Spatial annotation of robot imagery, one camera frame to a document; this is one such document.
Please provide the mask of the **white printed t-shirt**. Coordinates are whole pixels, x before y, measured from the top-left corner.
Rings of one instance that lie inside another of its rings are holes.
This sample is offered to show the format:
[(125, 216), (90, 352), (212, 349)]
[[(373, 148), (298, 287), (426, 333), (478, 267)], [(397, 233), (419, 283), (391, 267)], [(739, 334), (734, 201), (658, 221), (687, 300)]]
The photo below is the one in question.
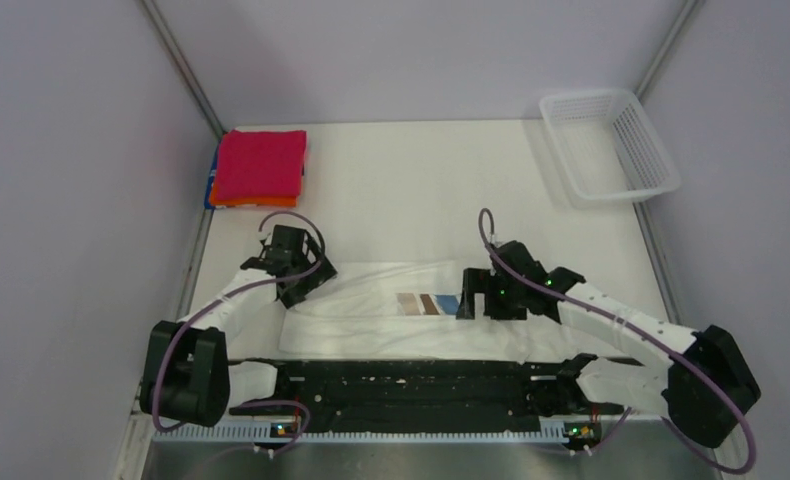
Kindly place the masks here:
[(559, 362), (590, 350), (583, 335), (533, 315), (523, 321), (455, 317), (464, 266), (347, 263), (288, 310), (281, 352), (323, 359)]

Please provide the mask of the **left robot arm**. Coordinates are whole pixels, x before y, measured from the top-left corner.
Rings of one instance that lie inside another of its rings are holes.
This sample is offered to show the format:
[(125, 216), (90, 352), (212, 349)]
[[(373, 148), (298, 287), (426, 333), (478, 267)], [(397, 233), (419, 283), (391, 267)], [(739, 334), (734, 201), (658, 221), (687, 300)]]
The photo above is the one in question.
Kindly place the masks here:
[(139, 405), (158, 431), (186, 424), (213, 426), (231, 404), (252, 398), (273, 414), (290, 404), (292, 388), (285, 380), (268, 375), (252, 391), (241, 375), (232, 373), (228, 345), (254, 312), (276, 304), (290, 309), (337, 271), (314, 225), (276, 225), (261, 246), (199, 310), (176, 321), (160, 321), (151, 330)]

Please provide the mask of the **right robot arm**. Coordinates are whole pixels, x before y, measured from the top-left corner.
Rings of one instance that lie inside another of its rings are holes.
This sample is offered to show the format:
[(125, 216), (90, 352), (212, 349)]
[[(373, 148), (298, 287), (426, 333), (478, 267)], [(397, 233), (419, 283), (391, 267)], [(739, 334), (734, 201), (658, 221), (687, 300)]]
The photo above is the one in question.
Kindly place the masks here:
[(621, 361), (583, 353), (567, 361), (557, 397), (571, 412), (591, 404), (632, 407), (668, 420), (692, 442), (720, 447), (760, 399), (761, 390), (734, 337), (711, 325), (673, 325), (632, 308), (565, 267), (547, 271), (525, 245), (494, 246), (489, 268), (466, 268), (459, 319), (476, 315), (476, 296), (492, 320), (543, 316), (601, 340)]

